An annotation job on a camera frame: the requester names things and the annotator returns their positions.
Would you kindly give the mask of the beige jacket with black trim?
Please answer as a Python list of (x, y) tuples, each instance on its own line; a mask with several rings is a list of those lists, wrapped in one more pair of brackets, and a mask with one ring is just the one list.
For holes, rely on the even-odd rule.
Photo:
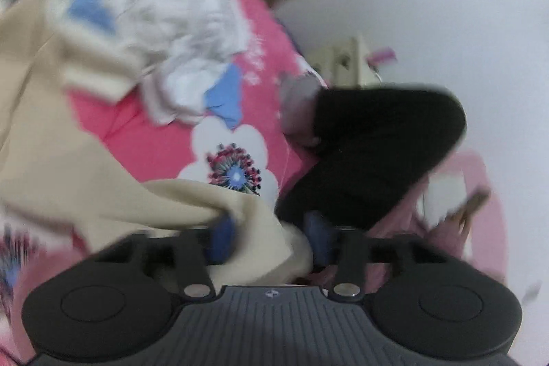
[(191, 180), (141, 183), (76, 123), (61, 84), (63, 42), (45, 2), (18, 0), (1, 16), (2, 204), (77, 227), (93, 250), (133, 231), (166, 235), (228, 212), (237, 244), (211, 269), (216, 286), (281, 285), (306, 275), (306, 238), (263, 199)]

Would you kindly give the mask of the white and blue clothes pile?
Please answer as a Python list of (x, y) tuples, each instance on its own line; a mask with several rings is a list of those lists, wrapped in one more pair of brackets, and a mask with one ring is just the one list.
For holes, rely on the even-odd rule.
[(108, 103), (140, 92), (153, 123), (195, 125), (250, 29), (238, 0), (47, 0), (68, 87)]

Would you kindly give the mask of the black garment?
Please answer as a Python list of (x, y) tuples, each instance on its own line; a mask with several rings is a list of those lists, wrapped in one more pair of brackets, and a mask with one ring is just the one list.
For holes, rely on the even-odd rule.
[(303, 147), (316, 160), (276, 205), (296, 227), (318, 212), (335, 227), (369, 231), (466, 130), (462, 104), (439, 89), (321, 89), (292, 115), (307, 117)]

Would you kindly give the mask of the pink floral bed sheet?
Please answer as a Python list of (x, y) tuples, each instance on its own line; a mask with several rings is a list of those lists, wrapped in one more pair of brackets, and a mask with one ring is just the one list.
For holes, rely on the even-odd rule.
[[(308, 164), (279, 129), (278, 77), (281, 72), (302, 73), (308, 67), (262, 0), (239, 1), (253, 36), (247, 52), (237, 57), (215, 90), (224, 102), (222, 108), (197, 125), (155, 126), (134, 93), (115, 105), (77, 91), (70, 100), (80, 125), (99, 138), (137, 179), (206, 182), (208, 154), (219, 145), (233, 143), (251, 157), (262, 177), (260, 195), (274, 204), (280, 189)], [(23, 299), (35, 286), (81, 260), (93, 240), (8, 212), (1, 215), (1, 223), (4, 256), (25, 244), (33, 247), (8, 276), (8, 289), (15, 300), (9, 305), (12, 317), (1, 321), (1, 361), (13, 365), (29, 361), (34, 354), (22, 327)]]

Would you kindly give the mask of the pink quilted pillow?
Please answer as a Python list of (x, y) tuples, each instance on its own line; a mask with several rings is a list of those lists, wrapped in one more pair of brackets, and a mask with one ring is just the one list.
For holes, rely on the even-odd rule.
[(482, 157), (474, 151), (448, 157), (367, 234), (416, 235), (506, 282), (508, 243), (502, 205)]

